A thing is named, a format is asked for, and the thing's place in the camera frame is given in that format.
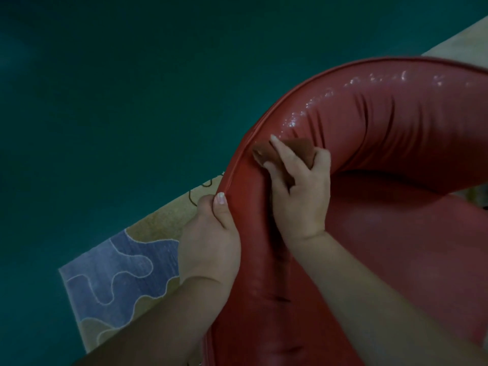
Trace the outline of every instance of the teal floor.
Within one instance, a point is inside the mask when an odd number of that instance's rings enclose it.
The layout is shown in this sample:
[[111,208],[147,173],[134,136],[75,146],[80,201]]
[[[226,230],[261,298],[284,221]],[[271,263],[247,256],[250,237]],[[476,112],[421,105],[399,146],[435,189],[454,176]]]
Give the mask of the teal floor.
[[83,355],[57,268],[222,172],[324,69],[417,55],[488,0],[0,0],[1,364]]

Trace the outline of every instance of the forearm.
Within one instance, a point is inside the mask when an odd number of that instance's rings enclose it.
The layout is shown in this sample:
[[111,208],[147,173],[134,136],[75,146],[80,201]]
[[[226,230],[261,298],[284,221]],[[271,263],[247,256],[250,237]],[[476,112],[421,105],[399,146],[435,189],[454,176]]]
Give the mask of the forearm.
[[181,366],[227,298],[228,292],[216,281],[188,279],[172,295],[76,365]]
[[487,365],[324,233],[291,253],[320,290],[366,365]]

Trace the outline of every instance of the person's left arm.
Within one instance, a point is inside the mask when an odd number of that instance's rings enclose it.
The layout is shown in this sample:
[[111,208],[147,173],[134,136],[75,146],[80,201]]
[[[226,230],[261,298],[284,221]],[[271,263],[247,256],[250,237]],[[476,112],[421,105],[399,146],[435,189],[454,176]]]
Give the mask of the person's left arm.
[[180,287],[76,365],[183,365],[227,302],[240,261],[225,197],[202,197],[178,248]]

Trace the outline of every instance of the hand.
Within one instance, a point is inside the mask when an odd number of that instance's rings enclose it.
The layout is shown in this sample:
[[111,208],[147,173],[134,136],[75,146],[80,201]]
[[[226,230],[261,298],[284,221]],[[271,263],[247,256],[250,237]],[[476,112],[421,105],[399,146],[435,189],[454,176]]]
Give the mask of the hand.
[[180,283],[207,278],[230,292],[241,264],[241,240],[223,193],[200,198],[178,246]]
[[330,153],[315,148],[311,170],[293,151],[271,136],[287,172],[295,185],[287,188],[282,172],[271,162],[264,167],[272,182],[273,216],[284,243],[290,249],[300,241],[312,238],[325,230],[325,219],[330,199]]

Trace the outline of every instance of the person's right arm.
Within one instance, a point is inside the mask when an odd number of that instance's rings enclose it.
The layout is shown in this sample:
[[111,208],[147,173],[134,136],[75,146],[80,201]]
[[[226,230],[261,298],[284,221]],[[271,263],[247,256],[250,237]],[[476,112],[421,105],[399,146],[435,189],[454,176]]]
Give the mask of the person's right arm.
[[295,178],[295,186],[288,189],[277,168],[265,164],[277,227],[364,363],[488,365],[483,350],[445,331],[326,233],[330,153],[316,149],[309,170],[283,143],[272,139],[272,144]]

